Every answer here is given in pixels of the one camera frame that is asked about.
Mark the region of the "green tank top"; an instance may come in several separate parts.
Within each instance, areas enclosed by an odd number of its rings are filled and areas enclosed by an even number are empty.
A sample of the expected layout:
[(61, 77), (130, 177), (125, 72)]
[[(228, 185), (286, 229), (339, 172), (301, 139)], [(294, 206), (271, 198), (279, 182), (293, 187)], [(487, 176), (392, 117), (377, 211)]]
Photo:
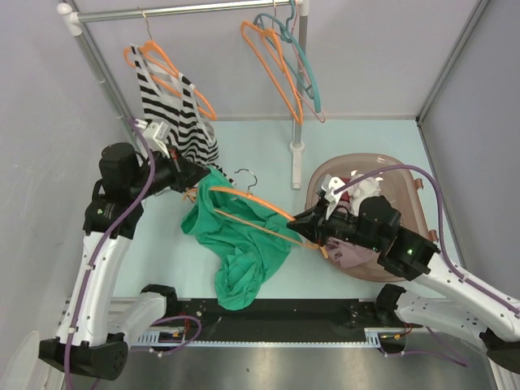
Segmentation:
[(222, 172), (211, 168), (198, 183), (193, 208), (180, 227), (219, 257), (214, 276), (219, 305), (226, 310), (242, 310), (282, 267), (301, 238), (287, 228), (283, 215), (239, 195), (214, 191), (213, 187), (233, 188)]

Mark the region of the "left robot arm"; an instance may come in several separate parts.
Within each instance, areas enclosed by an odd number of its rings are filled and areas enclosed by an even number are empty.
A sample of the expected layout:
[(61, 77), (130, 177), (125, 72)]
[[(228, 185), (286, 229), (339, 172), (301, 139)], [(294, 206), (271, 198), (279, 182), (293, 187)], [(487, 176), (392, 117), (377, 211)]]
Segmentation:
[(39, 358), (67, 377), (113, 381), (130, 348), (153, 323), (168, 325), (180, 314), (173, 287), (148, 284), (116, 320), (109, 319), (119, 269), (144, 213), (142, 202), (164, 189), (184, 193), (210, 174), (173, 146), (139, 154), (120, 142), (99, 161), (101, 178), (84, 213), (80, 270), (56, 336), (41, 341)]

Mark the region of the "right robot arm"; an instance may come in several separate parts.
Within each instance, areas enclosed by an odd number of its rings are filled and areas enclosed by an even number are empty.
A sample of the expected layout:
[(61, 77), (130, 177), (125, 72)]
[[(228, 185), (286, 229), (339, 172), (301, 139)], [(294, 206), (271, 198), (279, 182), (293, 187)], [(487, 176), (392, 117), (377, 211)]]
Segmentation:
[(384, 326), (402, 322), (436, 328), (483, 350), (498, 366), (519, 372), (519, 300), (453, 264), (435, 243), (402, 227), (400, 212), (385, 197), (363, 200), (358, 215), (330, 211), (321, 197), (287, 226), (317, 245), (335, 238), (370, 249), (387, 272), (450, 301), (432, 304), (403, 288), (386, 286), (375, 305), (375, 317)]

